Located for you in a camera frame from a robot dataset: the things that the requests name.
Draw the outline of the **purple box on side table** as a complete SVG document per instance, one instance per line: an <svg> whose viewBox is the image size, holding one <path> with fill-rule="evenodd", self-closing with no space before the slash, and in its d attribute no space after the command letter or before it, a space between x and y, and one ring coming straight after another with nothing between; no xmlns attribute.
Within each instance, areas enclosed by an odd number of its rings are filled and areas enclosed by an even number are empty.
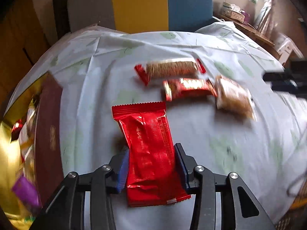
<svg viewBox="0 0 307 230"><path fill-rule="evenodd" d="M247 25L249 23L249 20L250 20L250 14L245 12L244 10L241 10L240 13L242 15L244 15L243 24Z"/></svg>

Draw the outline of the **white cloud-print tablecloth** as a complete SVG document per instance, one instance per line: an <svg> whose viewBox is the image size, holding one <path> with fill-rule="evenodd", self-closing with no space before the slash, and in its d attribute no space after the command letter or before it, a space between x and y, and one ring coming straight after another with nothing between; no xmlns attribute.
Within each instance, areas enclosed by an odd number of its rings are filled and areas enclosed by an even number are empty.
<svg viewBox="0 0 307 230"><path fill-rule="evenodd" d="M111 108L162 99L159 83L144 86L137 64L199 58L204 78L225 75L250 90L256 118L217 110L212 100L183 99L167 106L174 142L215 173L237 172L274 223L288 211L306 171L306 101L275 93L262 75L283 71L267 51L235 29L216 22L189 32L128 34L91 26L49 49L17 85L10 101L45 72L62 86L60 147L64 173L88 173L106 163L123 134Z"/></svg>

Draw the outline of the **red and white snack packet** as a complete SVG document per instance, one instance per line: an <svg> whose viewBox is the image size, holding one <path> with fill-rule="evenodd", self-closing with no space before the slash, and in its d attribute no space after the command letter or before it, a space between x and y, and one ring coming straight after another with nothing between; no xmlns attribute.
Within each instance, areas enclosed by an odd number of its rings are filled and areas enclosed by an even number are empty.
<svg viewBox="0 0 307 230"><path fill-rule="evenodd" d="M168 102L181 98L217 96L210 80L178 78L163 81L163 87Z"/></svg>

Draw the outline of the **patterned tissue box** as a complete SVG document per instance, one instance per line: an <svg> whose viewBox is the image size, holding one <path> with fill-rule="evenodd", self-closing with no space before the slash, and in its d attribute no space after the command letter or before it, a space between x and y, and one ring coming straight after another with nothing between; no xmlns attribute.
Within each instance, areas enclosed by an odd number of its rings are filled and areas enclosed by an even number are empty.
<svg viewBox="0 0 307 230"><path fill-rule="evenodd" d="M240 12L236 12L231 9L229 6L222 7L222 14L230 19L236 20L240 23L244 23L245 16L241 14Z"/></svg>

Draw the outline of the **purple snack packet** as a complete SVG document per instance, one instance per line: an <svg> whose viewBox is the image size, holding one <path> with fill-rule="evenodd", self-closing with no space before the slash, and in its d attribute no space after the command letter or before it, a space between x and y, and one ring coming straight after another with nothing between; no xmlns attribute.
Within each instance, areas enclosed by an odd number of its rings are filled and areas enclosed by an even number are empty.
<svg viewBox="0 0 307 230"><path fill-rule="evenodd" d="M12 191L25 206L35 209L41 207L36 187L26 177L20 176L15 181Z"/></svg>

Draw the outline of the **clear bag brown crispy snack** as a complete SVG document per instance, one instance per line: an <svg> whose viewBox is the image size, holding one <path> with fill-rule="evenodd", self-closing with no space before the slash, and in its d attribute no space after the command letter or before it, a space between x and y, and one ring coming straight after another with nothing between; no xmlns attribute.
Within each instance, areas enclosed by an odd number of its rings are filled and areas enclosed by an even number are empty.
<svg viewBox="0 0 307 230"><path fill-rule="evenodd" d="M214 85L215 103L218 110L226 110L244 118L257 120L255 104L248 89L223 75L215 78Z"/></svg>

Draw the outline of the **grey yellow blue chair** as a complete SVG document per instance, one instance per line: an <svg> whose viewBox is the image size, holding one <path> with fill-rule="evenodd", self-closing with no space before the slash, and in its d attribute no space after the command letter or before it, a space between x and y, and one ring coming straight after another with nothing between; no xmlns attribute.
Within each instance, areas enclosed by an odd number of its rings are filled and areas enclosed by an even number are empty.
<svg viewBox="0 0 307 230"><path fill-rule="evenodd" d="M98 24L125 32L194 32L211 24L212 0L68 0L71 31Z"/></svg>

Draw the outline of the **cardboard box with white cover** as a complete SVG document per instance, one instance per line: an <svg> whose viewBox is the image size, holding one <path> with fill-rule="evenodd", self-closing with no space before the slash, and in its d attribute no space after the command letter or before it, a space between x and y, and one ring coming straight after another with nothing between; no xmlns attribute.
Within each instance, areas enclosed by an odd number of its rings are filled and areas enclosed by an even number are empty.
<svg viewBox="0 0 307 230"><path fill-rule="evenodd" d="M296 46L294 41L283 33L275 32L275 34L272 36L272 40L274 43L274 49L279 55L278 61L283 66L286 64L292 53L295 53L296 57L299 59L304 58L302 52Z"/></svg>

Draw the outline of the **large red foil snack packet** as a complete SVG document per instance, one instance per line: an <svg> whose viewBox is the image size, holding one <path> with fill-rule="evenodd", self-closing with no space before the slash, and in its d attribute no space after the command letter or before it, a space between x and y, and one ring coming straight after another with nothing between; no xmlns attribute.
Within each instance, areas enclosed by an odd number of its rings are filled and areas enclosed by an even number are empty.
<svg viewBox="0 0 307 230"><path fill-rule="evenodd" d="M130 151L128 205L160 206L190 199L176 166L165 102L116 105L112 115Z"/></svg>

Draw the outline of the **clear rice-cracker roll red ends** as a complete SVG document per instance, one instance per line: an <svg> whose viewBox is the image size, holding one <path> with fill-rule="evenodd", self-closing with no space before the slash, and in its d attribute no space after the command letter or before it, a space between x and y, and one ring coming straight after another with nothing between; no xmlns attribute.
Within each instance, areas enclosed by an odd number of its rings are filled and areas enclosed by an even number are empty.
<svg viewBox="0 0 307 230"><path fill-rule="evenodd" d="M170 77L195 76L205 74L206 69L200 59L176 58L148 62L145 67L137 64L134 67L140 80L147 86L152 80Z"/></svg>

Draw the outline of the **wooden side table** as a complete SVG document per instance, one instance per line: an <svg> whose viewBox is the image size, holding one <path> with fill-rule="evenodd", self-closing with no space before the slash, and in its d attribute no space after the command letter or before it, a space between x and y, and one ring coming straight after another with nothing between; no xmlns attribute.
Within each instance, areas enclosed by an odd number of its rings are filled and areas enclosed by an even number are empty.
<svg viewBox="0 0 307 230"><path fill-rule="evenodd" d="M218 19L224 20L224 21L231 21L234 23L235 27L238 28L238 30L242 31L245 35L250 37L253 41L255 41L257 44L260 46L265 46L265 47L274 47L275 44L267 38L265 35L261 34L258 32L256 29L254 29L252 26L245 25L237 20L228 18L224 15L221 14L214 14L217 16Z"/></svg>

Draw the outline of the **gold and maroon gift box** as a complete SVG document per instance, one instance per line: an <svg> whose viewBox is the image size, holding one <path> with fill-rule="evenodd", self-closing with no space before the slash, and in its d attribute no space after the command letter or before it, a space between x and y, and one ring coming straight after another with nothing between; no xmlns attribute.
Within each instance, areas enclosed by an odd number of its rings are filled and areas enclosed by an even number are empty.
<svg viewBox="0 0 307 230"><path fill-rule="evenodd" d="M50 73L35 80L10 103L1 120L1 229L29 229L64 178L59 124L62 87ZM25 206L13 193L24 176L41 207Z"/></svg>

